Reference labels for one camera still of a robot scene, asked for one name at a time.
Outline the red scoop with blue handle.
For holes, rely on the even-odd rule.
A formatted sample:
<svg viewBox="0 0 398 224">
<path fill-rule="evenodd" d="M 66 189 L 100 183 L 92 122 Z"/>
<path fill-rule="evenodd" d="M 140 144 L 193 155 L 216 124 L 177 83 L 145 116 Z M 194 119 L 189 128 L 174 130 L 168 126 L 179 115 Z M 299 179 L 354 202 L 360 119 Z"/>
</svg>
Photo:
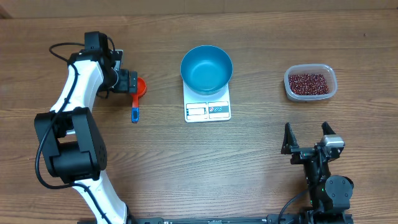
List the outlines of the red scoop with blue handle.
<svg viewBox="0 0 398 224">
<path fill-rule="evenodd" d="M 132 111 L 131 121 L 137 123 L 139 121 L 139 99 L 145 95 L 147 91 L 147 85 L 143 78 L 137 77 L 137 90 L 135 93 L 131 93 L 132 96 Z"/>
</svg>

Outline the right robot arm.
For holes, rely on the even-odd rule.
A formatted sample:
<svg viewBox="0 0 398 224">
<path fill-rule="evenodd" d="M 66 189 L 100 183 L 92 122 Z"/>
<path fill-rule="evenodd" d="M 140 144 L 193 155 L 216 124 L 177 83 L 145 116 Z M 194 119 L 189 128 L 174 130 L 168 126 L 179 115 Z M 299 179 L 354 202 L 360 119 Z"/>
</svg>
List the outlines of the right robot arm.
<svg viewBox="0 0 398 224">
<path fill-rule="evenodd" d="M 354 183 L 345 176 L 331 175 L 328 163 L 338 159 L 345 142 L 327 122 L 322 124 L 323 137 L 313 147 L 300 147 L 290 123 L 285 124 L 281 153 L 290 154 L 290 163 L 303 165 L 307 189 L 290 199 L 277 217 L 278 223 L 353 223 L 350 208 Z M 287 207 L 308 194 L 310 207 L 301 208 L 296 215 L 286 215 Z"/>
</svg>

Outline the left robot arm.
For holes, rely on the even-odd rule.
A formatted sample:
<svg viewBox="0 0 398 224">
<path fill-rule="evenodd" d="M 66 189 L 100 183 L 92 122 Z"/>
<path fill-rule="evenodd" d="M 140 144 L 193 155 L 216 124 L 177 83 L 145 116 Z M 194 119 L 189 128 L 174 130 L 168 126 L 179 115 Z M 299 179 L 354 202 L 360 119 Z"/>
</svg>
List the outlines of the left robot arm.
<svg viewBox="0 0 398 224">
<path fill-rule="evenodd" d="M 107 152 L 92 116 L 99 92 L 132 96 L 131 120 L 139 120 L 139 98 L 147 90 L 135 71 L 121 68 L 123 51 L 106 34 L 85 33 L 82 50 L 66 60 L 68 78 L 57 102 L 34 119 L 39 140 L 35 174 L 43 159 L 49 174 L 61 178 L 63 189 L 75 189 L 95 215 L 95 223 L 135 223 L 128 206 L 118 197 L 106 173 Z"/>
</svg>

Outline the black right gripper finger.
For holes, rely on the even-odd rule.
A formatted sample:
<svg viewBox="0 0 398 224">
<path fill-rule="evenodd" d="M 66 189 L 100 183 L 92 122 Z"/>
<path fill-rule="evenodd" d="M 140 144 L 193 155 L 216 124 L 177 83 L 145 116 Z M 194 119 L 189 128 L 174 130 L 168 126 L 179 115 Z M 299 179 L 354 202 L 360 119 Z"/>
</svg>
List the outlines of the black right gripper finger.
<svg viewBox="0 0 398 224">
<path fill-rule="evenodd" d="M 291 124 L 286 123 L 281 154 L 295 154 L 298 153 L 298 151 L 299 151 L 299 144 L 297 143 Z"/>
<path fill-rule="evenodd" d="M 322 123 L 322 131 L 323 135 L 335 135 L 334 130 L 332 130 L 331 126 L 325 121 Z"/>
</svg>

